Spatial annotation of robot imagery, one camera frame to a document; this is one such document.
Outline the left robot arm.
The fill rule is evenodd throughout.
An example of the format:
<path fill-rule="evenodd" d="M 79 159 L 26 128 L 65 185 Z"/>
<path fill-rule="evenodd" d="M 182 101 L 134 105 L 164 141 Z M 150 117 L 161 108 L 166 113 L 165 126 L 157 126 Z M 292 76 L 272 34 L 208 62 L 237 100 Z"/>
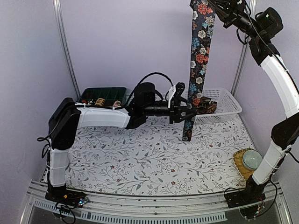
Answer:
<path fill-rule="evenodd" d="M 121 106 L 104 107 L 88 105 L 65 98 L 48 121 L 48 134 L 38 137 L 38 142 L 46 141 L 42 156 L 47 157 L 48 190 L 46 199 L 67 205 L 82 205 L 86 194 L 67 190 L 65 170 L 68 151 L 72 147 L 79 127 L 107 126 L 135 129 L 147 120 L 148 116 L 169 117 L 169 122 L 180 123 L 196 116 L 196 111 L 181 103 L 187 100 L 181 95 L 185 84 L 172 84 L 168 99 L 156 100 L 159 94 L 155 85 L 142 78 L 131 92 L 126 103 Z"/>

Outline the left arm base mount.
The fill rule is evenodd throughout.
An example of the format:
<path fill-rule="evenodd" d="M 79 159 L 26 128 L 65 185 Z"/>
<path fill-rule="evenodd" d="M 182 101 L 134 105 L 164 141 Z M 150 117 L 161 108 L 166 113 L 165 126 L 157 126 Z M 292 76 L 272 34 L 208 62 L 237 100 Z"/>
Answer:
<path fill-rule="evenodd" d="M 55 203 L 55 210 L 60 215 L 71 215 L 76 217 L 74 210 L 83 208 L 89 202 L 89 198 L 83 192 L 67 190 L 65 187 L 48 188 L 45 199 Z"/>

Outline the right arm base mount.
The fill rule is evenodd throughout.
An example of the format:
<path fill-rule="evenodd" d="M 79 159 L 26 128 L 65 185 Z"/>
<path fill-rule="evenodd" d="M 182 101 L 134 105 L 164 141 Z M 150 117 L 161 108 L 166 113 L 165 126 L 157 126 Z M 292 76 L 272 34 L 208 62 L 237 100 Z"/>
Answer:
<path fill-rule="evenodd" d="M 227 188 L 224 191 L 224 198 L 229 208 L 242 207 L 245 205 L 255 204 L 253 208 L 242 209 L 241 214 L 246 219 L 255 219 L 263 215 L 261 212 L 265 208 L 266 199 L 264 188 L 267 184 L 256 185 L 246 184 L 244 189 Z"/>

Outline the dark floral necktie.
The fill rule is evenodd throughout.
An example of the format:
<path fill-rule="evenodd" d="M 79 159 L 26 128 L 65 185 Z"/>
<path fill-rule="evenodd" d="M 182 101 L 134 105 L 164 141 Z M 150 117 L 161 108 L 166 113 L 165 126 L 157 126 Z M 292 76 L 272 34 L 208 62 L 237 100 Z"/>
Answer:
<path fill-rule="evenodd" d="M 201 98 L 215 24 L 214 8 L 207 0 L 190 1 L 192 39 L 188 98 Z"/>

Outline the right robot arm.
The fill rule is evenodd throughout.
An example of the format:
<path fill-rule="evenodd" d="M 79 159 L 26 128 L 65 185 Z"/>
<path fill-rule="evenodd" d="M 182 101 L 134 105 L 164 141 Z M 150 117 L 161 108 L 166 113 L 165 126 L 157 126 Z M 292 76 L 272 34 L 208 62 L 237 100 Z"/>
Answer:
<path fill-rule="evenodd" d="M 274 8 L 269 7 L 252 17 L 244 0 L 211 0 L 210 4 L 225 28 L 234 26 L 249 37 L 251 55 L 269 78 L 285 114 L 285 119 L 272 128 L 269 148 L 246 181 L 245 189 L 227 194 L 228 204 L 232 206 L 255 203 L 265 198 L 264 187 L 299 137 L 299 90 L 271 42 L 283 29 L 282 19 Z"/>

